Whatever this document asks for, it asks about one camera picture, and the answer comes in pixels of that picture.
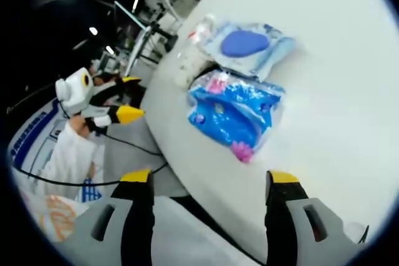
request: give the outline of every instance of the black cable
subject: black cable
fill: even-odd
[[[60,107],[61,107],[62,111],[64,112],[64,115],[65,115],[67,118],[69,118],[67,112],[65,111],[64,106],[61,104],[61,102],[59,102],[59,103],[60,103]],[[118,139],[118,138],[109,136],[109,135],[107,135],[107,134],[105,134],[105,133],[100,133],[100,134],[102,134],[102,135],[104,135],[104,136],[110,138],[111,140],[116,140],[116,141],[119,141],[120,143],[125,143],[126,145],[129,145],[129,146],[132,146],[132,147],[137,148],[137,149],[139,149],[139,150],[142,150],[143,152],[146,152],[146,153],[148,153],[148,154],[150,154],[150,155],[153,155],[153,156],[163,156],[161,153],[155,153],[155,152],[152,152],[152,151],[150,151],[150,150],[146,150],[145,148],[142,148],[141,146],[134,145],[133,143],[129,143],[128,141],[120,140],[120,139]]]
[[[157,168],[156,170],[152,171],[152,174],[156,174],[157,172],[159,172],[161,169],[165,168],[168,166],[168,163],[165,162],[163,163],[163,165],[161,165],[159,168]],[[120,181],[110,181],[110,182],[104,182],[104,183],[67,183],[67,182],[59,182],[59,181],[53,181],[53,180],[49,180],[40,176],[36,176],[35,174],[29,173],[23,169],[19,169],[19,168],[15,168],[16,170],[18,170],[20,173],[22,174],[26,174],[29,177],[32,177],[34,179],[43,181],[43,182],[47,182],[47,183],[51,183],[54,185],[62,185],[62,186],[75,186],[75,187],[95,187],[95,186],[108,186],[108,185],[116,185],[119,184]]]
[[[67,112],[65,111],[64,106],[61,104],[60,101],[59,101],[59,104],[60,104],[60,107],[61,107],[61,110],[62,110],[63,114],[65,115],[65,117],[67,117],[67,118],[69,119],[70,117],[68,116]],[[105,134],[105,133],[101,133],[101,134],[103,134],[104,136],[106,136],[106,137],[108,137],[108,138],[110,138],[110,139],[112,139],[112,140],[116,140],[116,141],[119,141],[119,142],[121,142],[121,143],[125,143],[125,144],[127,144],[127,145],[130,145],[130,146],[132,146],[132,147],[134,147],[134,148],[138,148],[138,149],[140,149],[140,150],[142,150],[142,151],[144,151],[144,152],[146,152],[146,153],[148,153],[148,154],[150,154],[150,155],[153,155],[153,156],[163,156],[161,153],[154,153],[154,152],[148,151],[148,150],[142,148],[141,146],[134,145],[133,143],[129,143],[129,142],[124,141],[124,140],[120,140],[120,139],[118,139],[118,138],[109,136],[109,135],[107,135],[107,134]],[[164,163],[163,165],[161,165],[159,168],[157,168],[156,170],[154,170],[154,171],[152,172],[152,174],[155,174],[155,173],[159,172],[161,169],[163,169],[163,168],[166,167],[167,165],[168,165],[168,163],[165,162],[165,163]],[[32,177],[32,178],[34,178],[34,179],[37,179],[37,180],[40,180],[40,181],[43,181],[43,182],[47,182],[47,183],[50,183],[50,184],[54,184],[54,185],[61,185],[61,186],[77,186],[77,187],[96,187],[96,186],[108,186],[108,185],[119,184],[119,181],[111,181],[111,182],[104,182],[104,183],[80,183],[80,184],[79,184],[79,183],[59,182],[59,181],[53,181],[53,180],[50,180],[50,179],[46,179],[46,178],[37,176],[37,175],[32,174],[32,173],[29,173],[29,172],[27,172],[27,171],[25,171],[25,170],[23,170],[23,169],[16,168],[15,166],[14,166],[14,168],[15,168],[17,171],[19,171],[20,173],[25,174],[25,175],[27,175],[27,176],[29,176],[29,177]]]
[[[156,170],[152,171],[152,174],[156,174],[157,172],[159,172],[161,169],[165,168],[168,166],[168,163],[165,162],[163,165],[161,165],[159,168],[157,168]]]
[[[8,113],[11,113],[15,108],[17,108],[19,105],[21,105],[22,103],[24,103],[26,100],[32,98],[34,95],[37,95],[38,93],[43,92],[44,90],[47,90],[49,87],[53,87],[53,86],[54,86],[54,83],[49,83],[49,84],[47,84],[47,85],[41,87],[40,89],[35,90],[34,92],[30,93],[28,96],[26,96],[25,98],[23,98],[21,101],[19,101],[19,102],[16,103],[15,105],[9,107],[9,108],[7,109],[7,114],[8,114]]]
[[[134,148],[138,148],[139,150],[142,150],[143,152],[146,152],[146,153],[148,153],[148,154],[150,154],[150,155],[153,155],[153,156],[163,156],[161,153],[151,152],[151,151],[149,151],[149,150],[146,150],[145,148],[142,148],[141,146],[137,146],[137,145],[134,145],[133,143],[129,143],[128,141],[120,140],[120,139],[118,139],[118,138],[109,136],[109,135],[107,135],[107,134],[105,134],[105,133],[101,133],[101,134],[104,135],[104,136],[106,136],[106,137],[108,137],[108,138],[110,138],[110,139],[112,139],[112,140],[116,140],[116,141],[119,141],[120,143],[125,143],[126,145],[132,146],[132,147],[134,147]]]
[[[358,242],[359,244],[360,243],[366,243],[366,238],[367,238],[367,234],[368,234],[369,228],[370,228],[370,226],[366,226],[366,229],[365,229],[365,231],[363,233],[363,236],[362,236],[362,238],[360,238],[360,240]]]

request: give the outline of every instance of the ceiling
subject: ceiling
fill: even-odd
[[[113,4],[115,0],[99,0]],[[24,63],[24,76],[13,86],[9,104],[38,88],[70,75],[87,65],[99,49],[115,45],[116,29],[121,14],[97,0],[30,0],[29,7],[19,16],[15,27],[16,47]],[[130,11],[135,0],[117,0]],[[139,0],[136,12],[143,7]],[[96,27],[93,36],[89,27]],[[88,39],[84,52],[72,50],[79,42]],[[18,76],[18,69],[12,69]]]

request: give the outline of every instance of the blue sponge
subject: blue sponge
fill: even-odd
[[[270,45],[262,34],[252,31],[233,31],[221,43],[221,52],[227,57],[247,57],[263,51]]]

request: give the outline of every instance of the person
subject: person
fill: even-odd
[[[94,77],[94,85],[101,86],[105,82],[114,81],[112,78]],[[105,102],[111,105],[112,99]],[[90,178],[93,183],[103,182],[103,156],[105,145],[103,139],[91,133],[84,117],[72,116],[59,133],[57,143],[49,161],[38,174],[42,178],[68,183],[83,183]],[[63,196],[75,199],[80,188],[77,186],[63,186],[35,180],[32,192],[39,196]]]

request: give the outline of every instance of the plastic bag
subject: plastic bag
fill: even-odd
[[[268,24],[224,21],[209,32],[199,47],[222,68],[259,82],[295,47],[293,38]]]
[[[215,70],[198,78],[189,90],[193,109],[188,119],[248,163],[264,144],[266,133],[278,123],[284,94],[277,85]]]
[[[179,69],[175,74],[175,82],[179,87],[188,89],[194,78],[214,63],[212,58],[198,47],[198,44],[211,36],[215,24],[215,18],[208,14],[188,35],[176,60]]]

